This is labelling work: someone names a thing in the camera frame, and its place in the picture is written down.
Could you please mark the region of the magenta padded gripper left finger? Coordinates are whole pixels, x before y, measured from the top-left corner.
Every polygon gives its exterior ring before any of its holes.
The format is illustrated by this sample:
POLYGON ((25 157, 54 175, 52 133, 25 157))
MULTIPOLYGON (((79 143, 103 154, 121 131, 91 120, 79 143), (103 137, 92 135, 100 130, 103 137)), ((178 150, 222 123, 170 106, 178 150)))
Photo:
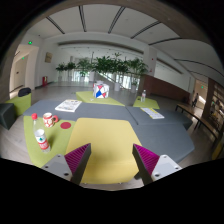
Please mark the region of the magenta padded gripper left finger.
POLYGON ((42 169, 79 185, 90 155, 91 144, 88 143, 78 147, 66 155, 57 154, 43 165, 42 169))

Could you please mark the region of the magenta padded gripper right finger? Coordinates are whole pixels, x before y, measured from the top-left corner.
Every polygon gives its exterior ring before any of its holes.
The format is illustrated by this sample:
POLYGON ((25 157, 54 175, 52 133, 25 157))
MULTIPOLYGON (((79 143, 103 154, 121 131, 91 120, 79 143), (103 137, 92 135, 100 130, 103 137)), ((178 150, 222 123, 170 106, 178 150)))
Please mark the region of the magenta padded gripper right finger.
POLYGON ((144 185, 181 170, 181 167, 168 155, 159 156, 137 144, 133 145, 132 154, 144 185))

